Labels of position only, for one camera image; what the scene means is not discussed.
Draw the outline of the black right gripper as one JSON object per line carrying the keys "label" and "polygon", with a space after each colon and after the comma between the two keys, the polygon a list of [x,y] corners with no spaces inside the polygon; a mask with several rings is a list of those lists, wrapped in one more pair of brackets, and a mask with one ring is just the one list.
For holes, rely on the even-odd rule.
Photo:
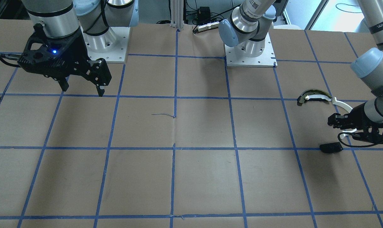
{"label": "black right gripper", "polygon": [[18,65],[27,72],[57,79],[63,92],[69,88],[69,75],[82,76],[103,97],[112,75],[104,58],[90,60],[81,29],[65,37],[49,38],[42,24],[33,27],[34,33],[28,38]]}

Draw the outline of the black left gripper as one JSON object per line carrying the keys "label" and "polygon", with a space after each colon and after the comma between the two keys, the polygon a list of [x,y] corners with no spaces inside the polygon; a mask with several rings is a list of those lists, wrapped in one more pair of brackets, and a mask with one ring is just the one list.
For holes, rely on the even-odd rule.
{"label": "black left gripper", "polygon": [[371,121],[365,113],[364,106],[357,106],[344,115],[332,114],[328,117],[327,124],[341,130],[357,129],[363,132],[383,133],[383,123]]}

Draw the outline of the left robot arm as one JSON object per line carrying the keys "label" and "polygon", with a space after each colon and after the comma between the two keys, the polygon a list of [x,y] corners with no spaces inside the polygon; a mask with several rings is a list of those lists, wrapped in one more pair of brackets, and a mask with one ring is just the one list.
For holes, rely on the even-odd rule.
{"label": "left robot arm", "polygon": [[[261,42],[275,16],[273,0],[246,0],[232,9],[219,23],[219,35],[226,46]],[[374,99],[355,107],[345,115],[334,114],[328,124],[334,128],[366,132],[383,127],[383,0],[359,0],[359,7],[377,47],[373,47],[351,64],[352,71],[370,88]]]}

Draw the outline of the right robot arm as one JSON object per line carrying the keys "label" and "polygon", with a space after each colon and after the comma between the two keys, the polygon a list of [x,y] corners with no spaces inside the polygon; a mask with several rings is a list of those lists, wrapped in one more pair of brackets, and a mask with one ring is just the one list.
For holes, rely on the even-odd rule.
{"label": "right robot arm", "polygon": [[78,75],[104,94],[112,75],[107,62],[111,55],[126,58],[129,30],[139,22],[137,0],[24,0],[34,33],[17,61],[26,72],[41,74],[58,82],[66,92],[67,77]]}

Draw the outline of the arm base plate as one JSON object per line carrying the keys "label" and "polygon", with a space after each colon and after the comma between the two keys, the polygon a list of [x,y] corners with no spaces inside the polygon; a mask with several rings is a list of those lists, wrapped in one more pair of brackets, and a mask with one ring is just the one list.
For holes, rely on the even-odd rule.
{"label": "arm base plate", "polygon": [[125,63],[130,31],[129,27],[110,27],[99,36],[83,33],[89,58],[103,58],[107,63]]}
{"label": "arm base plate", "polygon": [[235,47],[224,44],[227,65],[230,67],[277,67],[269,33],[262,41],[247,40]]}

